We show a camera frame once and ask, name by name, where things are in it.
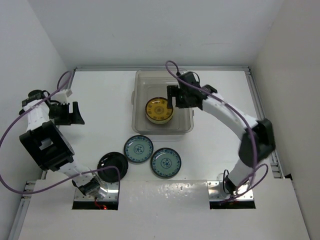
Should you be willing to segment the yellow patterned plate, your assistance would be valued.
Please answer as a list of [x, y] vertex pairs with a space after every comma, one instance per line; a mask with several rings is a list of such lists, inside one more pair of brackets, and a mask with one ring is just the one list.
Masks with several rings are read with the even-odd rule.
[[172, 119], [174, 109], [167, 109], [168, 100], [164, 97], [154, 97], [145, 105], [145, 115], [147, 119], [166, 120]]

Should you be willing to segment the cream plate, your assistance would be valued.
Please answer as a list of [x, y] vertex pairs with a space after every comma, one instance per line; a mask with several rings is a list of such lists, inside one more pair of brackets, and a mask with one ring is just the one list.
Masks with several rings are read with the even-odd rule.
[[149, 118], [148, 120], [153, 124], [164, 125], [166, 123], [169, 123], [172, 120], [172, 118], [170, 118], [170, 119], [168, 118], [165, 120], [155, 120], [155, 119]]

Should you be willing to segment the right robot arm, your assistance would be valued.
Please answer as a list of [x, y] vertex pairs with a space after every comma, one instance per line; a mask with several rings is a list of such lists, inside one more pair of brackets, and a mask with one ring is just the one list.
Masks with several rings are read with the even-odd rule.
[[258, 164], [275, 149], [276, 142], [270, 120], [258, 120], [227, 103], [211, 85], [201, 86], [195, 72], [174, 73], [178, 85], [167, 87], [168, 107], [199, 108], [226, 125], [240, 140], [238, 161], [222, 181], [226, 194], [234, 195], [237, 188], [252, 179]]

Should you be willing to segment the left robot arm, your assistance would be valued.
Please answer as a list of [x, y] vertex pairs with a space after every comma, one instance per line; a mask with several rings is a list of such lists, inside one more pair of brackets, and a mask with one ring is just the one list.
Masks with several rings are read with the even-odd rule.
[[100, 182], [91, 170], [79, 163], [60, 126], [84, 125], [78, 102], [68, 102], [72, 91], [61, 90], [45, 99], [43, 90], [33, 90], [23, 100], [21, 113], [27, 116], [26, 132], [19, 140], [43, 171], [65, 174], [84, 196], [98, 195]]

